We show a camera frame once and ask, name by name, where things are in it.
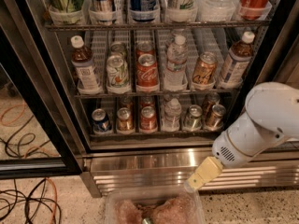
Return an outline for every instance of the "refrigerator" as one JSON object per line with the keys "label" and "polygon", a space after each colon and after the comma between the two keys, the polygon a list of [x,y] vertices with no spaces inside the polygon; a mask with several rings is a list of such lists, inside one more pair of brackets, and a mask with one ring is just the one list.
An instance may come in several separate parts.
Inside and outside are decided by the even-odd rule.
{"label": "refrigerator", "polygon": [[[277,81],[294,88],[298,85],[298,0],[270,0],[269,13],[262,20],[203,21],[198,16],[200,0],[190,21],[169,22],[167,0],[157,0],[152,22],[136,22],[130,0],[115,0],[115,22],[98,22],[92,0],[84,0],[78,22],[56,17],[50,0],[1,0],[1,65],[6,76],[28,104],[53,143],[58,157],[9,159],[0,161],[1,178],[51,175],[80,175],[93,197],[108,195],[114,189],[183,185],[208,156],[216,137],[243,112],[248,92],[257,84]],[[164,46],[173,29],[184,29],[188,41],[188,66],[183,85],[172,87],[164,80]],[[219,75],[228,49],[244,31],[255,34],[254,55],[238,88],[196,89],[190,82],[198,56],[216,53]],[[92,48],[99,70],[101,89],[96,94],[82,90],[71,63],[71,37],[80,35]],[[143,90],[136,82],[136,44],[154,44],[159,83]],[[113,89],[107,83],[106,62],[113,42],[127,48],[129,86]],[[182,121],[190,105],[202,105],[209,92],[221,97],[226,114],[219,129],[186,131]],[[163,103],[167,94],[182,105],[179,128],[164,129]],[[119,133],[117,111],[120,100],[134,102],[132,133]],[[157,130],[140,129],[142,97],[153,97]],[[92,113],[104,109],[111,131],[95,133]],[[241,168],[223,173],[202,187],[242,189],[298,185],[299,142],[289,140],[269,148]]]}

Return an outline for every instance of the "beverage cooler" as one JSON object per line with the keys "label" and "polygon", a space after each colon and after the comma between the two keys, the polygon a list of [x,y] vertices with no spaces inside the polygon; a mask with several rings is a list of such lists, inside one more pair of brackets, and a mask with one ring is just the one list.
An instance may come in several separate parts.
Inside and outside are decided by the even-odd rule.
{"label": "beverage cooler", "polygon": [[[277,81],[299,88],[298,0],[269,0],[254,20],[240,16],[240,0],[216,11],[207,10],[206,0],[192,0],[186,9],[156,0],[148,11],[136,9],[132,0],[114,0],[102,11],[94,0],[80,0],[80,8],[72,10],[73,0],[67,0],[66,12],[58,11],[55,1],[1,0],[1,64],[60,154],[1,160],[3,178],[80,174],[93,197],[113,189],[182,185],[212,155],[215,138],[244,111],[246,95],[256,84]],[[166,46],[174,31],[183,33],[188,48],[179,83],[167,64]],[[229,48],[247,31],[255,35],[252,58],[242,78],[223,83]],[[72,63],[75,35],[93,52],[96,88],[86,89],[78,79]],[[207,63],[203,54],[211,52],[213,76],[195,82],[197,66]],[[107,66],[116,53],[123,58],[122,70],[113,75]],[[156,76],[138,67],[145,59],[154,59]],[[155,81],[144,85],[152,77]],[[225,112],[211,117],[205,102],[215,96]],[[170,126],[169,97],[181,108]],[[124,106],[130,107],[130,120],[122,126]],[[205,115],[188,122],[190,107]],[[224,169],[202,189],[298,185],[298,148],[295,139],[269,148],[243,167]]]}

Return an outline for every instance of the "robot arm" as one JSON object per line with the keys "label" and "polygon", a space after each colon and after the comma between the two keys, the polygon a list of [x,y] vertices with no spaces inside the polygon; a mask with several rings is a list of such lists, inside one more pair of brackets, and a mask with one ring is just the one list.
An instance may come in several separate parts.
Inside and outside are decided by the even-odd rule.
{"label": "robot arm", "polygon": [[[187,191],[195,191],[219,176],[223,166],[241,167],[264,150],[299,138],[299,90],[263,83],[249,92],[245,108],[246,112],[214,141],[214,157],[208,157],[186,181]],[[204,172],[213,175],[206,177]]]}

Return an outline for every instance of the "black vent on robot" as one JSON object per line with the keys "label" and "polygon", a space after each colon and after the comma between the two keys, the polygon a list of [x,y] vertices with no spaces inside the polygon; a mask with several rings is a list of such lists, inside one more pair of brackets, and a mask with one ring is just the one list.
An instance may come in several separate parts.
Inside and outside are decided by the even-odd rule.
{"label": "black vent on robot", "polygon": [[234,161],[235,160],[234,154],[232,154],[232,152],[227,147],[221,147],[221,155],[227,161]]}

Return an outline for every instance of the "tangled wires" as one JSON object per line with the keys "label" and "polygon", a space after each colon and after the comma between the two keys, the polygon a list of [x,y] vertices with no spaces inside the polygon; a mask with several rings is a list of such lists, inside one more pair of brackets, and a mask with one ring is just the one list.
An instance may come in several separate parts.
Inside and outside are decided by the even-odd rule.
{"label": "tangled wires", "polygon": [[[0,221],[6,219],[9,214],[16,207],[17,203],[24,203],[24,214],[25,214],[25,224],[33,224],[33,220],[36,217],[36,214],[40,208],[40,206],[45,206],[51,212],[49,224],[60,224],[61,223],[61,207],[57,204],[57,190],[55,184],[49,179],[42,179],[29,193],[28,196],[23,194],[21,191],[17,189],[16,180],[14,182],[14,189],[0,190],[0,213],[4,213],[0,217]],[[54,192],[54,200],[50,198],[46,198],[46,183],[50,183]],[[42,191],[40,197],[34,198],[33,195],[35,191],[42,187]],[[36,207],[34,210],[31,210],[32,204],[35,203]]]}
{"label": "tangled wires", "polygon": [[[18,108],[18,107],[22,107],[22,110],[20,112],[20,114],[13,120],[9,121],[9,122],[3,122],[4,116],[5,114],[7,114],[9,111]],[[24,111],[27,107],[27,104],[23,103],[22,105],[14,105],[11,108],[8,108],[6,111],[4,111],[2,113],[2,115],[0,116],[0,122],[3,126],[8,126],[11,123],[15,122],[16,120],[18,120],[23,114]],[[15,132],[13,133],[7,141],[5,141],[3,138],[0,137],[0,143],[3,143],[5,145],[5,152],[6,154],[10,157],[10,158],[14,158],[14,159],[26,159],[34,154],[42,154],[45,155],[46,157],[50,157],[50,156],[58,156],[56,153],[50,153],[48,152],[45,148],[43,148],[43,146],[45,146],[47,143],[50,143],[50,140],[42,143],[39,146],[31,146],[29,148],[27,148],[27,150],[21,154],[21,147],[25,147],[25,146],[29,146],[31,145],[34,140],[36,139],[36,135],[34,133],[26,133],[25,135],[23,135],[19,142],[17,144],[12,144],[11,140],[19,133],[21,132],[21,130],[23,130],[31,120],[33,120],[34,116],[31,116],[27,121],[25,121],[25,123]]]}

